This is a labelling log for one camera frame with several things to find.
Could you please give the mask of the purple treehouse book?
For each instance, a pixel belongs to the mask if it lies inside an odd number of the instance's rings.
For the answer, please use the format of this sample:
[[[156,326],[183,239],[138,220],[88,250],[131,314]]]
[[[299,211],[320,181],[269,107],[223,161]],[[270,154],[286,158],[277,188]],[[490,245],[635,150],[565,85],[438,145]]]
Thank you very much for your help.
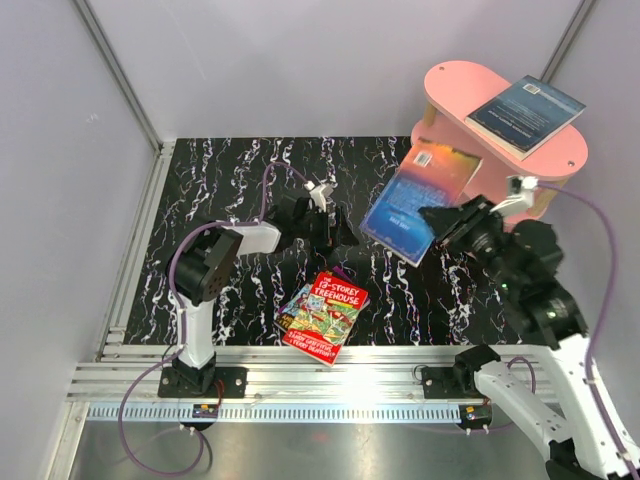
[[[341,279],[349,282],[350,284],[355,285],[355,281],[339,266],[334,266],[332,271],[335,275],[339,276]],[[370,298],[367,298],[363,303],[363,308],[367,307],[370,304]]]

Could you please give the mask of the blue orange sunset paperback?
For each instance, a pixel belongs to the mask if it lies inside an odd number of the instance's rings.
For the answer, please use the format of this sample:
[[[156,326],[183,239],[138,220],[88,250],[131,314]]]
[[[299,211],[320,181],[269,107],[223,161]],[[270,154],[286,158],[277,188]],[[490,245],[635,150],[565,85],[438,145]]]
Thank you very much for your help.
[[[417,141],[366,213],[360,230],[417,267],[434,241],[419,210],[453,206],[481,165],[477,155]]]

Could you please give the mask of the red 13-storey treehouse book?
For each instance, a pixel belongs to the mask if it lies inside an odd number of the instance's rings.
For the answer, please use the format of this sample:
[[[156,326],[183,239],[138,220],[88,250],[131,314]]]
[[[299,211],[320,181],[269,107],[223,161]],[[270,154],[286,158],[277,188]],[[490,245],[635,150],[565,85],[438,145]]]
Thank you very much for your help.
[[[310,284],[306,303],[283,332],[282,343],[332,367],[369,294],[333,272],[320,272]]]

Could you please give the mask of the dark blue hardcover book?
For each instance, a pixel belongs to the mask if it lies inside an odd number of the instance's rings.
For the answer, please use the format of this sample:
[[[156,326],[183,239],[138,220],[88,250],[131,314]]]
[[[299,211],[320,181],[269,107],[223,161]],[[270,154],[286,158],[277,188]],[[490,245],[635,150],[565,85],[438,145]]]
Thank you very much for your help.
[[[465,124],[522,161],[585,108],[563,91],[526,75],[472,111]]]

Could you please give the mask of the blue 169-storey treehouse book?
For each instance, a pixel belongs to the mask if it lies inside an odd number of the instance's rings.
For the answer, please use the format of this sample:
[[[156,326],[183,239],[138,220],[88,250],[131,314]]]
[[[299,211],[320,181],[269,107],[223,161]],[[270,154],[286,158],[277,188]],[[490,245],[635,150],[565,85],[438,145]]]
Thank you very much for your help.
[[[311,287],[311,284],[304,285],[284,306],[278,310],[274,324],[282,332],[286,332],[289,329],[296,315],[305,305]]]

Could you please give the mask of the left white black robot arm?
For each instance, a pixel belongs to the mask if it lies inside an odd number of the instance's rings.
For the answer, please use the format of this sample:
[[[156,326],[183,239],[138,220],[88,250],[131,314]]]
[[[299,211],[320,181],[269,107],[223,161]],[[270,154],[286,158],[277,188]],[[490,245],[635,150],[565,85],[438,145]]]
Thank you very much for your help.
[[[170,365],[162,369],[161,397],[221,396],[226,379],[246,378],[242,368],[216,367],[214,301],[227,286],[238,258],[280,253],[298,239],[307,241],[312,253],[322,255],[359,244],[342,207],[329,213],[307,194],[268,208],[256,222],[215,221],[184,238],[166,266],[178,337]]]

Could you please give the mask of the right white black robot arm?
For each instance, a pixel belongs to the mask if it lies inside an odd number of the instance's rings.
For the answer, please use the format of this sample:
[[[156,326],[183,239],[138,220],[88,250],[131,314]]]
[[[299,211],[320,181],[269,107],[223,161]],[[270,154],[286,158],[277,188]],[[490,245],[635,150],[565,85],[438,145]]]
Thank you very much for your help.
[[[500,207],[478,196],[459,207],[422,207],[437,244],[474,257],[490,275],[510,325],[549,379],[556,414],[488,345],[458,354],[453,385],[498,406],[537,448],[551,479],[636,479],[639,447],[626,434],[595,376],[590,334],[576,300],[556,278],[563,252],[553,227],[537,220],[505,231]]]

